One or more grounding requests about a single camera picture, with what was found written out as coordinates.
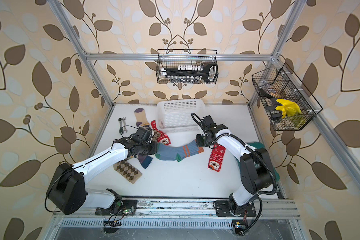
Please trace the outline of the blue striped sock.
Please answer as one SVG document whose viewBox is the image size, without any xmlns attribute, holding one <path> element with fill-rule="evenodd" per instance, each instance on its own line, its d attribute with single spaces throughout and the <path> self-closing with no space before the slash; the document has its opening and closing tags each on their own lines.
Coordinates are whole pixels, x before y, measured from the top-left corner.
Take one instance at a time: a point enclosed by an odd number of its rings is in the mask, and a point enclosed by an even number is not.
<svg viewBox="0 0 360 240">
<path fill-rule="evenodd" d="M 158 144 L 158 150 L 155 153 L 155 157 L 162 161 L 177 161 L 180 162 L 182 160 L 183 149 L 179 147 L 171 147 L 164 144 Z"/>
<path fill-rule="evenodd" d="M 176 160 L 178 162 L 181 162 L 185 158 L 192 157 L 194 155 L 197 155 L 197 154 L 200 154 L 203 152 L 204 152 L 203 147 L 199 147 L 197 145 L 197 141 L 193 140 L 184 146 L 177 147 Z"/>
</svg>

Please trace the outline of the red christmas sock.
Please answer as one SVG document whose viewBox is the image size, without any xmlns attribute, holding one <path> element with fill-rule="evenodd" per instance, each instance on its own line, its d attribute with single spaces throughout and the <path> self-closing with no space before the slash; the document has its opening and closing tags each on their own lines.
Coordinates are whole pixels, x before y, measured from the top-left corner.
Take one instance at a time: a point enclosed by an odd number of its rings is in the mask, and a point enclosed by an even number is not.
<svg viewBox="0 0 360 240">
<path fill-rule="evenodd" d="M 166 146 L 171 144 L 171 141 L 170 141 L 170 138 L 168 137 L 168 135 L 165 134 L 163 131 L 158 130 L 155 120 L 151 121 L 151 127 L 153 130 L 157 130 L 160 133 L 160 137 L 157 141 L 158 143 L 164 144 Z"/>
<path fill-rule="evenodd" d="M 208 168 L 215 172 L 219 172 L 222 167 L 225 152 L 226 148 L 224 146 L 214 144 L 214 146 L 212 147 L 212 152 L 210 154 Z"/>
</svg>

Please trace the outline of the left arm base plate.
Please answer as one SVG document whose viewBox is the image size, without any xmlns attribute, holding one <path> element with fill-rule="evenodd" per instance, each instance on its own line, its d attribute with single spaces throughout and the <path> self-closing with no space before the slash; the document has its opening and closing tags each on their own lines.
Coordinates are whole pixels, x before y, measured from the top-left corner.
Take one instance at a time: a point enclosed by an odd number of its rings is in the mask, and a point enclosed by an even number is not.
<svg viewBox="0 0 360 240">
<path fill-rule="evenodd" d="M 137 200 L 120 200 L 111 205 L 108 209 L 97 208 L 97 216 L 133 215 L 137 208 Z"/>
</svg>

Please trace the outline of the brown argyle sock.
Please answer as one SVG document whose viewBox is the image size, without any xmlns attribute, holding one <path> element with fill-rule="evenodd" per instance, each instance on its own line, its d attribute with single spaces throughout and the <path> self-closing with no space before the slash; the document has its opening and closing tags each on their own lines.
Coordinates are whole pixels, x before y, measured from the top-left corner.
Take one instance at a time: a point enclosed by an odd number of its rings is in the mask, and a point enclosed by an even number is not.
<svg viewBox="0 0 360 240">
<path fill-rule="evenodd" d="M 133 167 L 127 160 L 117 162 L 113 165 L 114 170 L 122 175 L 128 182 L 134 184 L 141 176 L 142 173 Z"/>
<path fill-rule="evenodd" d="M 160 137 L 160 133 L 159 133 L 157 130 L 153 130 L 152 140 L 153 140 L 154 142 L 157 142 L 158 139 L 159 139 L 159 137 Z"/>
</svg>

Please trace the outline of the beige purple sock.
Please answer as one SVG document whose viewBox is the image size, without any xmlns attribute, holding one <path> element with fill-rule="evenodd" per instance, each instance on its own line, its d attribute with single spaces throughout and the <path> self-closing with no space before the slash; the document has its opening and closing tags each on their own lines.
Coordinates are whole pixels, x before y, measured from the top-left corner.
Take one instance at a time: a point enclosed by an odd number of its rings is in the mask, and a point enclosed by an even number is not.
<svg viewBox="0 0 360 240">
<path fill-rule="evenodd" d="M 138 159 L 138 161 L 140 162 L 141 166 L 144 169 L 147 169 L 153 160 L 153 158 L 150 156 L 142 156 L 142 155 L 130 156 L 129 159 Z"/>
<path fill-rule="evenodd" d="M 143 128 L 151 128 L 151 125 L 146 117 L 146 112 L 143 108 L 138 108 L 134 111 L 136 117 L 136 126 Z"/>
</svg>

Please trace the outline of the silver wrench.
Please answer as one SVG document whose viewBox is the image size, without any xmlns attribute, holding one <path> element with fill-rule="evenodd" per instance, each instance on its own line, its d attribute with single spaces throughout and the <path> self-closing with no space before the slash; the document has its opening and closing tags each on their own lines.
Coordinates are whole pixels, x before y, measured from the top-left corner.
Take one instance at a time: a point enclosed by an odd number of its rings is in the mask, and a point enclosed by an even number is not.
<svg viewBox="0 0 360 240">
<path fill-rule="evenodd" d="M 123 130 L 123 133 L 127 133 L 127 132 L 128 132 L 128 130 L 127 130 L 126 118 L 122 118 L 122 130 Z"/>
</svg>

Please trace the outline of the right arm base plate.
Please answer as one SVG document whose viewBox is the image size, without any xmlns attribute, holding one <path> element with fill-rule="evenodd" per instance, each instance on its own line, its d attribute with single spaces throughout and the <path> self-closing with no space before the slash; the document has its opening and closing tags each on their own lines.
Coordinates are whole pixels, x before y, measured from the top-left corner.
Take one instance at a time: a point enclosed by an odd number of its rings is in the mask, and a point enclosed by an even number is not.
<svg viewBox="0 0 360 240">
<path fill-rule="evenodd" d="M 219 200 L 213 202 L 213 207 L 216 210 L 218 217 L 256 217 L 256 209 L 253 203 L 247 203 L 242 206 L 237 206 L 231 200 Z"/>
</svg>

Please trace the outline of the green plastic tool case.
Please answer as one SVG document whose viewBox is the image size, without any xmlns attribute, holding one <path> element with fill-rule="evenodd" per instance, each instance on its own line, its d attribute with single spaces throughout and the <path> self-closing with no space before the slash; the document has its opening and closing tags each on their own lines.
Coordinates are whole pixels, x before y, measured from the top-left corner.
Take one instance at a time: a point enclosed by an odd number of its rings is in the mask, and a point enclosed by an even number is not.
<svg viewBox="0 0 360 240">
<path fill-rule="evenodd" d="M 267 167 L 271 170 L 275 177 L 276 183 L 280 180 L 280 175 L 276 171 L 274 165 L 272 164 L 270 154 L 266 150 L 266 147 L 259 142 L 249 142 L 251 148 L 254 148 L 254 152 L 266 163 Z M 260 185 L 260 181 L 264 181 L 267 184 L 272 184 L 272 177 L 270 176 L 267 169 L 261 163 L 257 156 L 252 154 L 244 154 L 244 157 L 236 158 L 240 176 L 243 184 L 249 184 L 250 182 L 256 182 L 257 185 Z"/>
</svg>

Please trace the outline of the green handled ratchet wrench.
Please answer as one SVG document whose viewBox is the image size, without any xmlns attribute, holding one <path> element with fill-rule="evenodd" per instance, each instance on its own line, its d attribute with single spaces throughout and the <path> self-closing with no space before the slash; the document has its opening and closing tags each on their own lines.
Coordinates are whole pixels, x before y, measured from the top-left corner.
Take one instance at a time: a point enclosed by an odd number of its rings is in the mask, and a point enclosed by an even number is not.
<svg viewBox="0 0 360 240">
<path fill-rule="evenodd" d="M 119 133 L 122 135 L 124 133 L 125 118 L 119 118 L 118 121 L 120 125 Z"/>
</svg>

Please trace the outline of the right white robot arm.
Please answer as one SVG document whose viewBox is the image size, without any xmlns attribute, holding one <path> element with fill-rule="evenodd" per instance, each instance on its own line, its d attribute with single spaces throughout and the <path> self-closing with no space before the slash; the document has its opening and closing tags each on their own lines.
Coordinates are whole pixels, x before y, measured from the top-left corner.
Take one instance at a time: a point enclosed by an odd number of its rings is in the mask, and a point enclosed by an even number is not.
<svg viewBox="0 0 360 240">
<path fill-rule="evenodd" d="M 217 125 L 211 116 L 200 118 L 192 113 L 191 118 L 203 131 L 196 136 L 198 147 L 219 144 L 239 160 L 241 185 L 229 197 L 232 208 L 247 205 L 261 195 L 276 194 L 277 176 L 265 148 L 244 142 L 225 125 Z"/>
</svg>

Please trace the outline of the black socket set holder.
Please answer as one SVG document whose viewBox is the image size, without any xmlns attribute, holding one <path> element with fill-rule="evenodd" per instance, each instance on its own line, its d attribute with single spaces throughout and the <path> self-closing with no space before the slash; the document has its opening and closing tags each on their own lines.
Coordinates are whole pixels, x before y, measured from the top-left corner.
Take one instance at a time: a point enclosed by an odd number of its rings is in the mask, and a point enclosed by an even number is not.
<svg viewBox="0 0 360 240">
<path fill-rule="evenodd" d="M 172 83 L 212 84 L 217 80 L 218 75 L 218 64 L 202 62 L 199 65 L 161 67 L 158 80 L 166 79 Z"/>
</svg>

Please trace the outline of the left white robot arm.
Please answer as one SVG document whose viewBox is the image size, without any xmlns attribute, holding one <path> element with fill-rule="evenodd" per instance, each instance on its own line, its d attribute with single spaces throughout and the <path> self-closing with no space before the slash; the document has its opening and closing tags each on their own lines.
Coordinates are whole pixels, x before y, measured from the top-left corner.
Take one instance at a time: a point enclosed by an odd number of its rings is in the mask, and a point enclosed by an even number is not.
<svg viewBox="0 0 360 240">
<path fill-rule="evenodd" d="M 129 137 L 113 140 L 111 147 L 82 162 L 59 165 L 46 192 L 60 212 L 73 214 L 80 209 L 95 209 L 98 215 L 117 215 L 122 197 L 112 189 L 93 190 L 87 184 L 98 174 L 130 156 L 153 155 L 158 144 L 152 141 L 153 130 L 139 127 Z"/>
</svg>

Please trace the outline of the yellow rubber glove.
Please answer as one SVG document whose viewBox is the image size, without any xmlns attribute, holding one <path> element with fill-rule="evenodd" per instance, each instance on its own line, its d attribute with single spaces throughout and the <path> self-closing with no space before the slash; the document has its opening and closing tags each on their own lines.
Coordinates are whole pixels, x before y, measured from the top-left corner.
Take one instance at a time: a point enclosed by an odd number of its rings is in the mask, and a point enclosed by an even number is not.
<svg viewBox="0 0 360 240">
<path fill-rule="evenodd" d="M 299 105 L 295 102 L 285 100 L 285 99 L 276 99 L 278 106 L 275 107 L 277 111 L 282 112 L 282 119 L 285 117 L 293 117 L 302 113 Z"/>
</svg>

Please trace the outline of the black tool in basket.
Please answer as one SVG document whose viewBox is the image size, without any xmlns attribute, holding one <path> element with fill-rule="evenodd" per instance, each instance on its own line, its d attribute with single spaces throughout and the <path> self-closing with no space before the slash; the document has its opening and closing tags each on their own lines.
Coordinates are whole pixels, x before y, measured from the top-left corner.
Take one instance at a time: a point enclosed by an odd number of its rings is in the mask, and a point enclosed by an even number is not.
<svg viewBox="0 0 360 240">
<path fill-rule="evenodd" d="M 282 120 L 283 111 L 282 104 L 278 102 L 278 98 L 275 94 L 269 93 L 263 88 L 260 88 L 261 100 L 265 101 L 265 110 L 270 117 L 270 120 L 276 123 Z"/>
</svg>

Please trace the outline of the white plastic basket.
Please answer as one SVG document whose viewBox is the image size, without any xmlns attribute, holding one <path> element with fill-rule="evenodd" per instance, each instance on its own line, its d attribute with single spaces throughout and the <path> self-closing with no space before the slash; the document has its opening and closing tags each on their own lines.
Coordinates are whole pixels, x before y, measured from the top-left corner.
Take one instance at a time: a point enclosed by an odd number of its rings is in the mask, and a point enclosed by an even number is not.
<svg viewBox="0 0 360 240">
<path fill-rule="evenodd" d="M 156 107 L 157 129 L 169 133 L 197 132 L 199 126 L 191 114 L 199 117 L 205 114 L 205 104 L 200 99 L 159 102 Z"/>
</svg>

